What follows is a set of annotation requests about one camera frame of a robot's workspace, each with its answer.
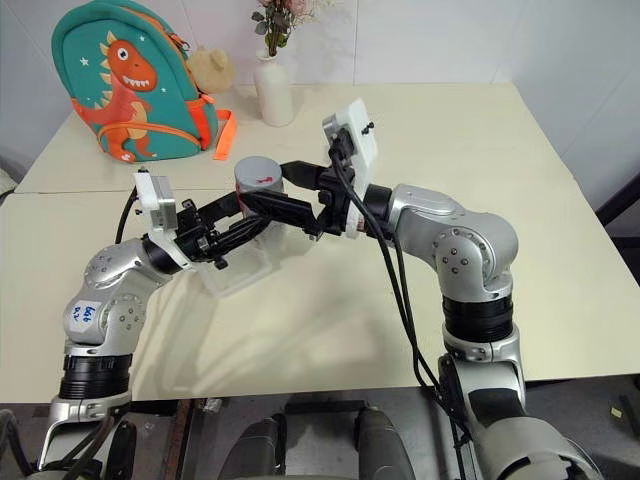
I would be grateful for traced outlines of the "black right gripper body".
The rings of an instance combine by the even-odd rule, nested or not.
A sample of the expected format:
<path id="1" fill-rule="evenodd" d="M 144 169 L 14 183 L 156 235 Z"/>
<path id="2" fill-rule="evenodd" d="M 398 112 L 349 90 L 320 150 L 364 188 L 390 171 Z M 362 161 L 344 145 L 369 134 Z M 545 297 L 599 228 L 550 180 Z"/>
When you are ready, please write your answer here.
<path id="1" fill-rule="evenodd" d="M 334 168 L 314 167 L 313 187 L 323 209 L 317 217 L 318 231 L 310 237 L 320 238 L 324 233 L 341 236 L 346 230 L 350 199 Z"/>

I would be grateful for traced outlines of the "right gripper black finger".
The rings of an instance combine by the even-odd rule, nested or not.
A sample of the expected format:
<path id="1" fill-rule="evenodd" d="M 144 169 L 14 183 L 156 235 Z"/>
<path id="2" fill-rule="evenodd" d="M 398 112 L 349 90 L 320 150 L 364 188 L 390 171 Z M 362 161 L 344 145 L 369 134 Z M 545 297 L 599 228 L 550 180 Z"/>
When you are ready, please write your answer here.
<path id="1" fill-rule="evenodd" d="M 252 191 L 242 194 L 242 203 L 256 215 L 298 227 L 309 235 L 319 234 L 319 224 L 309 202 L 275 191 Z"/>
<path id="2" fill-rule="evenodd" d="M 282 176 L 291 184 L 306 189 L 319 190 L 319 178 L 323 174 L 323 167 L 320 165 L 304 162 L 291 161 L 280 165 Z"/>

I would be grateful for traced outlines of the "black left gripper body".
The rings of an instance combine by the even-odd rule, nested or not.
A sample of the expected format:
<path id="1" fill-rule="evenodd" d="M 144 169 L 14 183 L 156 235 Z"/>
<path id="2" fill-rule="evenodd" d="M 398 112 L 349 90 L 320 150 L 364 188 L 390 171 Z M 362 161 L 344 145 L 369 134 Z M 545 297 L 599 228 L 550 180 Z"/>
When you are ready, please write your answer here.
<path id="1" fill-rule="evenodd" d="M 177 214 L 178 229 L 175 242 L 181 252 L 193 263 L 213 263 L 218 270 L 225 269 L 228 262 L 224 256 L 229 251 L 215 251 L 214 237 L 220 233 L 217 221 L 202 221 L 192 199 L 182 202 L 183 209 Z"/>

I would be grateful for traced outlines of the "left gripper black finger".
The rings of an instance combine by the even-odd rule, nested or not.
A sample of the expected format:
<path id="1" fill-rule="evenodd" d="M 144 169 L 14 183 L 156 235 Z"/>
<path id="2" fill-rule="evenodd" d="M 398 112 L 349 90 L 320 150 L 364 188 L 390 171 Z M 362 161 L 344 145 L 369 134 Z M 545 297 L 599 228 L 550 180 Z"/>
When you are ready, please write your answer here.
<path id="1" fill-rule="evenodd" d="M 227 193 L 197 210 L 202 221 L 220 221 L 224 218 L 234 217 L 241 211 L 241 204 L 235 192 Z"/>
<path id="2" fill-rule="evenodd" d="M 232 224 L 226 231 L 216 235 L 213 240 L 215 251 L 232 251 L 253 240 L 271 223 L 268 217 L 251 215 Z"/>

